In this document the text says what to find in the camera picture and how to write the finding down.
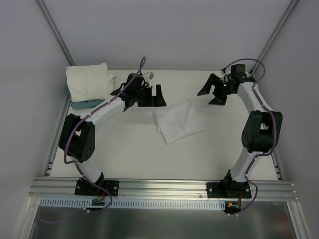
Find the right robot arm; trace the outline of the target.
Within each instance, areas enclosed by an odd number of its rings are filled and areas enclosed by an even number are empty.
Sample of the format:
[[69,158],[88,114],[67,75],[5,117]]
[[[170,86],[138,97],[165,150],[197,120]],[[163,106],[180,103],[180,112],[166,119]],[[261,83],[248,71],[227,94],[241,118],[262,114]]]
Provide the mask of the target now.
[[237,94],[243,101],[248,119],[241,134],[243,149],[235,165],[218,183],[208,182],[208,198],[250,199],[249,173],[257,158],[271,155],[278,144],[283,120],[281,112],[273,111],[260,95],[257,81],[246,73],[244,64],[231,66],[230,73],[218,77],[210,74],[198,95],[212,93],[210,105],[223,106],[227,97]]

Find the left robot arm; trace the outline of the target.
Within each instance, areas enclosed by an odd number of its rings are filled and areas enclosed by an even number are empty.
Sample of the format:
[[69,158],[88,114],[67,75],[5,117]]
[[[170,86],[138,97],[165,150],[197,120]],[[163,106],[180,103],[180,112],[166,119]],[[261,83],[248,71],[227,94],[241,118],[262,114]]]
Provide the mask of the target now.
[[96,131],[112,117],[138,107],[165,107],[160,85],[152,93],[153,72],[131,73],[126,82],[113,92],[109,99],[97,105],[86,115],[69,114],[64,121],[58,146],[63,150],[64,164],[74,164],[86,189],[93,195],[103,191],[103,173],[92,160],[96,147]]

